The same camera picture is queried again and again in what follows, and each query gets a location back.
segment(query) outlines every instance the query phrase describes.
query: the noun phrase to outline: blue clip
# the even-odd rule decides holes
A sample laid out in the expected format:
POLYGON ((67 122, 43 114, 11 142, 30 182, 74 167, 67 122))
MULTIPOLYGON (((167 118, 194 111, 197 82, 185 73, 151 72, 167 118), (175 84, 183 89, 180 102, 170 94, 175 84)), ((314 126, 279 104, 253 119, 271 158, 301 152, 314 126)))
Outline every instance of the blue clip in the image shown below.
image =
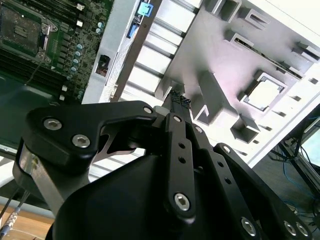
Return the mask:
POLYGON ((153 8, 154 6, 150 3, 141 2, 140 7, 138 9, 138 14, 150 17, 153 8))
POLYGON ((139 26, 137 24, 133 24, 132 25, 132 27, 131 27, 131 29, 130 29, 130 31, 128 33, 128 36, 127 36, 129 39, 131 39, 135 35, 136 30, 138 29, 138 27, 139 26))

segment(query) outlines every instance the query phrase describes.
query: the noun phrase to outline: motherboard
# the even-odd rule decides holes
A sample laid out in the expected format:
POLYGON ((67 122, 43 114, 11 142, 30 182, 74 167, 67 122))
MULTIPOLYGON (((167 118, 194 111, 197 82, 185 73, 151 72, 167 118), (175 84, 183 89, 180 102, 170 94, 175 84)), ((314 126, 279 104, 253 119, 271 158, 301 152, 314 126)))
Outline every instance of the motherboard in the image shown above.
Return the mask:
POLYGON ((80 103, 113 0, 0 0, 0 75, 80 103))

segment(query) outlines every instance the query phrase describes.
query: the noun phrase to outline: green circuit board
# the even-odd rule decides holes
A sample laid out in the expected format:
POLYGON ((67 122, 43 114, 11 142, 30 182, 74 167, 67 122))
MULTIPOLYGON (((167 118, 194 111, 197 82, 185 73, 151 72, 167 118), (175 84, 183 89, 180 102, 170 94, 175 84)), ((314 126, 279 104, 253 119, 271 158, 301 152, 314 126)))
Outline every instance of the green circuit board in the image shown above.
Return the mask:
POLYGON ((112 7, 113 0, 0 0, 0 49, 33 64, 30 85, 63 84, 62 94, 80 102, 112 7), (46 70, 59 83, 41 78, 46 70))

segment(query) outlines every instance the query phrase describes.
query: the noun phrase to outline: screw head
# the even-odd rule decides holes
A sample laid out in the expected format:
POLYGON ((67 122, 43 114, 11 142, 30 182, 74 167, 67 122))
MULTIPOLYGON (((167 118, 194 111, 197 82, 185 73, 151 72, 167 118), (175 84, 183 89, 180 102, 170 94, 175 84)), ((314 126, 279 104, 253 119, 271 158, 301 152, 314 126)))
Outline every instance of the screw head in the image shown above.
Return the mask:
POLYGON ((244 216, 241 218, 241 224, 242 224, 242 227, 244 228, 244 230, 251 237, 254 237, 257 234, 255 226, 248 219, 246 219, 244 216))
POLYGON ((299 222, 296 223, 298 230, 305 236, 308 237, 308 231, 299 222))
POLYGON ((85 135, 78 134, 72 138, 72 143, 78 148, 85 149, 90 146, 90 139, 85 135))
POLYGON ((177 193, 174 195, 175 204, 184 212, 190 209, 190 202, 188 198, 182 193, 177 193))
POLYGON ((227 146, 223 146, 222 148, 223 148, 223 150, 225 150, 228 154, 231 153, 230 148, 228 148, 227 146))
POLYGON ((149 107, 144 107, 143 110, 148 113, 148 114, 152 114, 152 110, 149 107))
POLYGON ((297 235, 297 232, 296 230, 294 229, 294 227, 288 223, 287 221, 283 221, 284 223, 284 226, 286 228, 286 230, 292 235, 292 236, 296 236, 297 235))
POLYGON ((173 119, 176 120, 177 122, 181 122, 181 119, 178 116, 174 116, 173 119))
POLYGON ((48 118, 44 120, 43 125, 46 129, 49 129, 51 131, 56 131, 62 128, 62 123, 54 118, 48 118))
POLYGON ((203 133, 204 131, 202 130, 202 128, 201 127, 199 127, 199 126, 195 126, 195 129, 199 132, 199 133, 203 133))

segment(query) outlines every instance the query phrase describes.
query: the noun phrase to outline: chip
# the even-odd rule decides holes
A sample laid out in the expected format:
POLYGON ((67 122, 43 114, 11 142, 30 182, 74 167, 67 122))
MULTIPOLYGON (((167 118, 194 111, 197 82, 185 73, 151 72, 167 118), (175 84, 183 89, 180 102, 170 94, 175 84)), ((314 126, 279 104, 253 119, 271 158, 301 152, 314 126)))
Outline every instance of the chip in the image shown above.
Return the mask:
POLYGON ((33 55, 38 53, 39 38, 42 33, 41 23, 2 6, 0 24, 0 37, 3 44, 33 55))

